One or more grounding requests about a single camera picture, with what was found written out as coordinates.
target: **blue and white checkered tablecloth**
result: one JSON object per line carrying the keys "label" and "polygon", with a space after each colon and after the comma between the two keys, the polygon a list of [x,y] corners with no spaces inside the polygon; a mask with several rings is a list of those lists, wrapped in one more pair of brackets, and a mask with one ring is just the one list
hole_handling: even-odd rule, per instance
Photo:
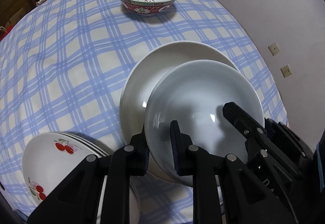
{"label": "blue and white checkered tablecloth", "polygon": [[[272,75],[235,18],[216,0],[177,0],[152,17],[119,0],[49,0],[0,42],[0,181],[27,215],[35,208],[22,175],[27,142],[47,131],[77,131],[111,149],[124,145],[121,90],[137,61],[174,40],[209,44],[254,86],[265,117],[286,123]],[[140,223],[192,220],[192,189],[147,175],[134,179]]]}

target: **cloth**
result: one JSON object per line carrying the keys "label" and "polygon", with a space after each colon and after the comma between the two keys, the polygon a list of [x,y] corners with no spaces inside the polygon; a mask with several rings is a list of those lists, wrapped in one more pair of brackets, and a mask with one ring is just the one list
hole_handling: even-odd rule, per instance
{"label": "cloth", "polygon": [[[112,150],[125,143],[119,121],[123,85],[149,51],[174,40],[209,44],[227,55],[255,88],[265,117],[286,123],[272,75],[236,19],[216,0],[177,0],[141,17],[120,0],[48,0],[0,42],[0,181],[17,208],[35,205],[22,155],[42,132],[81,132]],[[140,223],[192,221],[192,189],[153,176],[133,178]]]}

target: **metal pin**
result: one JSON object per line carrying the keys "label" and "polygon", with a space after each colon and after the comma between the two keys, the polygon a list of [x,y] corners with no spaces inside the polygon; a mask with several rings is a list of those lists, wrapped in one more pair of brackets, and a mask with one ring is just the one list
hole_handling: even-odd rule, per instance
{"label": "metal pin", "polygon": [[233,161],[236,161],[237,156],[235,156],[234,154],[228,154],[228,155],[227,155],[227,159],[228,159],[229,161],[233,162]]}
{"label": "metal pin", "polygon": [[134,147],[132,145],[127,145],[124,147],[124,151],[126,152],[132,152],[134,150]]}
{"label": "metal pin", "polygon": [[188,147],[188,149],[192,152],[196,152],[199,149],[199,147],[197,145],[192,144]]}
{"label": "metal pin", "polygon": [[88,155],[87,157],[86,157],[86,161],[87,162],[93,162],[93,161],[95,161],[96,160],[96,155],[94,155],[94,154],[90,154],[90,155]]}
{"label": "metal pin", "polygon": [[266,152],[266,150],[261,150],[261,155],[263,156],[263,157],[267,157],[268,156],[268,153]]}

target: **wall socket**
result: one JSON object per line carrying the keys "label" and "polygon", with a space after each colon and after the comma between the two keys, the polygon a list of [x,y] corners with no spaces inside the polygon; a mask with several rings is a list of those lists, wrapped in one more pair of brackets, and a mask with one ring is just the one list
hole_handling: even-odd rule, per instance
{"label": "wall socket", "polygon": [[289,65],[281,67],[281,72],[285,78],[292,74]]}
{"label": "wall socket", "polygon": [[275,56],[276,54],[280,53],[280,48],[277,43],[273,43],[269,46],[269,50],[271,51],[272,55]]}

